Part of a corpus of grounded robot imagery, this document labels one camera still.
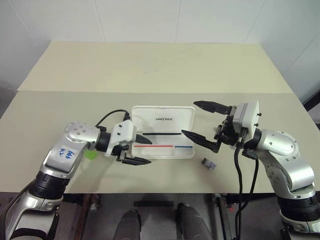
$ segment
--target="beige table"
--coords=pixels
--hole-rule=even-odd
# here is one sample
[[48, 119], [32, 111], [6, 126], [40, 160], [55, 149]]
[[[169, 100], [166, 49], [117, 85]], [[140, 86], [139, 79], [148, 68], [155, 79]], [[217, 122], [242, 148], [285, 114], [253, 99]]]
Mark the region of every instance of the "beige table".
[[[0, 191], [31, 181], [51, 146], [72, 120], [95, 124], [105, 113], [134, 105], [192, 106], [193, 101], [235, 105], [259, 100], [261, 128], [285, 131], [300, 143], [320, 189], [320, 134], [259, 45], [53, 42], [0, 119]], [[224, 116], [196, 108], [193, 131], [213, 137]], [[105, 122], [111, 127], [122, 115]], [[197, 146], [193, 159], [153, 160], [130, 166], [103, 154], [84, 159], [69, 193], [236, 193], [233, 151]], [[203, 157], [217, 164], [201, 165]], [[254, 163], [240, 158], [244, 192]], [[260, 164], [256, 193], [272, 192]]]
[[[298, 99], [292, 93], [97, 93], [21, 91], [2, 119], [0, 190], [17, 192], [31, 181], [50, 147], [72, 120], [94, 125], [113, 109], [134, 105], [191, 106], [196, 100], [214, 100], [226, 105], [259, 100], [261, 128], [291, 133], [298, 140], [301, 154], [316, 173], [320, 190], [320, 134]], [[114, 114], [105, 126], [121, 122]], [[213, 137], [214, 128], [224, 119], [196, 107], [193, 131]], [[201, 165], [206, 157], [217, 164], [214, 171]], [[240, 157], [244, 191], [248, 192], [254, 161]], [[151, 164], [131, 166], [103, 154], [84, 159], [67, 188], [68, 193], [236, 193], [237, 172], [233, 150], [222, 146], [215, 154], [200, 146], [193, 159], [156, 159]], [[263, 165], [260, 164], [256, 193], [272, 192]]]

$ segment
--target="case lid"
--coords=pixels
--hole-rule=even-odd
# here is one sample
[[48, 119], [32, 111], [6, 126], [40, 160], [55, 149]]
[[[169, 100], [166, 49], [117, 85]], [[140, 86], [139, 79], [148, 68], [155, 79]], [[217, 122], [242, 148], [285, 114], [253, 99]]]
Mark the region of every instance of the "case lid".
[[180, 133], [191, 130], [195, 118], [192, 106], [134, 106], [131, 119], [138, 132]]

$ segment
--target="white case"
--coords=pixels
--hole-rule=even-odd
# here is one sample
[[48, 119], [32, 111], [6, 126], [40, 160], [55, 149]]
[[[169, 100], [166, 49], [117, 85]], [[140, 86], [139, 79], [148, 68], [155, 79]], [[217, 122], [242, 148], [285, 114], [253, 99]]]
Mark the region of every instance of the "white case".
[[137, 127], [137, 134], [148, 138], [152, 145], [134, 142], [131, 145], [132, 156], [191, 159], [195, 155], [194, 143], [181, 130], [190, 131], [194, 118], [192, 106], [134, 106], [131, 119]]

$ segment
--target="blue line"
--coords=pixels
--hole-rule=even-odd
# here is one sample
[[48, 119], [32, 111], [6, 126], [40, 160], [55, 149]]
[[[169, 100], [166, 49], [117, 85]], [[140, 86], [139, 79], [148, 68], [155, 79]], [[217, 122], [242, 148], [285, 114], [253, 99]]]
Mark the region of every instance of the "blue line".
[[190, 148], [190, 149], [192, 149], [193, 148], [193, 146], [174, 146], [175, 148]]

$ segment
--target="green object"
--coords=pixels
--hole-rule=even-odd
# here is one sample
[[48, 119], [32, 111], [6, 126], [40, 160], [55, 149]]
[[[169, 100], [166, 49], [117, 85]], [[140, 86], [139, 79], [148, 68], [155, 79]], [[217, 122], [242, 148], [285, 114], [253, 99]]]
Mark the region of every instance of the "green object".
[[85, 150], [84, 151], [84, 156], [87, 159], [94, 159], [97, 156], [97, 152], [96, 151], [91, 151], [91, 150]]

